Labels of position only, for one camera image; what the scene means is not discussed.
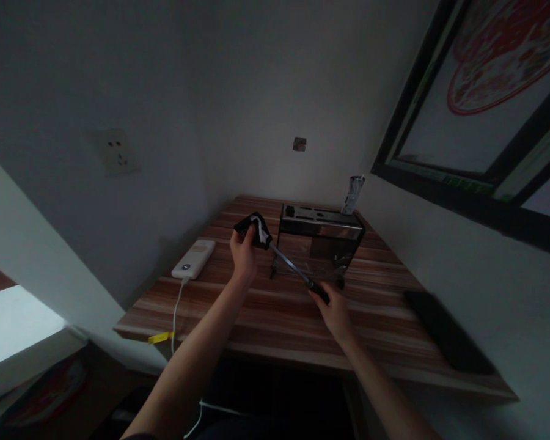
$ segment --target charging cable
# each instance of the charging cable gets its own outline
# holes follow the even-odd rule
[[[175,338],[177,334],[175,333],[175,322],[177,321],[177,307],[179,306],[179,300],[182,298],[182,291],[183,287],[188,283],[189,277],[185,277],[181,281],[181,287],[179,289],[179,295],[177,296],[177,302],[175,303],[175,309],[173,310],[173,338],[171,338],[171,354],[175,354]],[[188,438],[193,431],[196,430],[197,426],[200,424],[200,421],[202,420],[202,411],[204,409],[204,406],[207,408],[216,409],[218,411],[224,411],[225,413],[229,414],[236,414],[237,416],[246,416],[247,414],[243,412],[235,411],[234,409],[224,408],[223,406],[218,405],[212,405],[210,403],[206,403],[203,400],[200,400],[200,416],[197,418],[197,422],[194,425],[192,429],[189,430],[187,434],[183,436],[183,438]]]
[[[177,302],[175,303],[175,309],[173,310],[173,338],[171,338],[171,354],[175,354],[175,321],[177,320],[177,306],[179,306],[179,300],[182,298],[183,286],[189,281],[189,277],[185,277],[181,280],[181,287],[179,288],[179,295],[177,296]]]
[[[238,412],[238,411],[235,411],[234,409],[225,408],[223,406],[212,405],[210,403],[204,402],[203,400],[200,400],[200,416],[197,418],[197,422],[194,425],[194,427],[192,429],[190,429],[189,432],[183,436],[183,438],[189,437],[191,435],[191,433],[193,431],[195,431],[197,426],[200,424],[200,421],[202,420],[202,411],[204,409],[204,406],[206,408],[216,409],[218,411],[223,411],[225,413],[236,414],[237,416],[248,416],[248,414],[245,414],[243,412]]]

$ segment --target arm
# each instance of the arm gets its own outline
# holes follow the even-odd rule
[[[310,292],[326,326],[353,366],[356,376],[367,393],[383,427],[391,440],[439,440],[440,437],[413,407],[401,390],[374,361],[357,338],[348,316],[347,301],[333,287],[322,283],[330,297],[326,305]]]
[[[230,250],[235,266],[232,278],[179,346],[122,438],[147,433],[158,440],[180,439],[189,430],[197,414],[197,404],[257,272],[251,244],[254,233],[254,225],[244,241],[236,231],[232,233]]]

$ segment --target red object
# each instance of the red object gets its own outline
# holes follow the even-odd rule
[[[447,98],[455,114],[495,107],[550,72],[550,1],[501,4],[471,9],[472,22],[465,23],[455,43],[453,54],[462,60]]]
[[[86,368],[75,357],[55,365],[40,379],[40,387],[32,391],[28,401],[9,418],[7,425],[26,426],[57,417],[81,393],[86,377]]]

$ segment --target hand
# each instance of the hand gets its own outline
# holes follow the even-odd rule
[[[309,291],[310,296],[320,309],[326,327],[328,327],[328,330],[330,330],[336,342],[346,342],[354,336],[353,326],[348,316],[347,301],[344,296],[328,283],[323,282],[321,286],[330,297],[330,303],[328,305],[326,305],[319,295],[316,295],[311,290]]]
[[[256,226],[251,224],[243,239],[237,231],[232,231],[230,238],[230,251],[234,260],[233,278],[251,282],[257,275],[257,263],[255,261],[255,249],[252,247],[252,239],[257,231]]]

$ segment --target wall socket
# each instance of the wall socket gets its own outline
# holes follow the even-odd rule
[[[106,175],[123,174],[141,168],[124,131],[118,128],[88,131],[86,137],[98,150]]]

